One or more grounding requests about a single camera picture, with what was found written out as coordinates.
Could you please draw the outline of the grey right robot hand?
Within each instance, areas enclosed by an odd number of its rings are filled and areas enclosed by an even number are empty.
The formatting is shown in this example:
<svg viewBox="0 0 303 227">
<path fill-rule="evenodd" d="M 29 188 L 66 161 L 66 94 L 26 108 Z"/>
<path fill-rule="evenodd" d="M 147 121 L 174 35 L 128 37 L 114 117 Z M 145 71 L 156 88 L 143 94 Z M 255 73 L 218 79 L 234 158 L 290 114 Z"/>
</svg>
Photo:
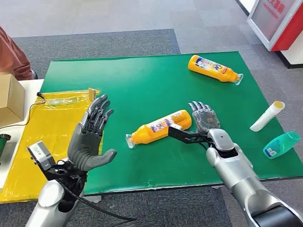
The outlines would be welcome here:
<svg viewBox="0 0 303 227">
<path fill-rule="evenodd" d="M 192 110 L 192 116 L 198 132 L 206 133 L 210 129 L 221 128 L 216 113 L 210 106 L 197 101 L 191 101 L 188 105 Z"/>
</svg>

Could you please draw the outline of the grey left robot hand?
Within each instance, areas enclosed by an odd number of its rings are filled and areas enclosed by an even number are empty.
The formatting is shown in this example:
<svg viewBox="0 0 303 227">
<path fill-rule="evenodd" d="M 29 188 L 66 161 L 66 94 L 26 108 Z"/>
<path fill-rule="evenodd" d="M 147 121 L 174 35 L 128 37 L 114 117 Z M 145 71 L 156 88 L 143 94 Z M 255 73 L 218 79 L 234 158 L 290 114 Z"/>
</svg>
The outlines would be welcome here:
<svg viewBox="0 0 303 227">
<path fill-rule="evenodd" d="M 114 149 L 99 154 L 104 129 L 113 109 L 107 94 L 94 99 L 75 128 L 67 150 L 68 158 L 78 169 L 90 171 L 112 162 L 116 155 Z"/>
</svg>

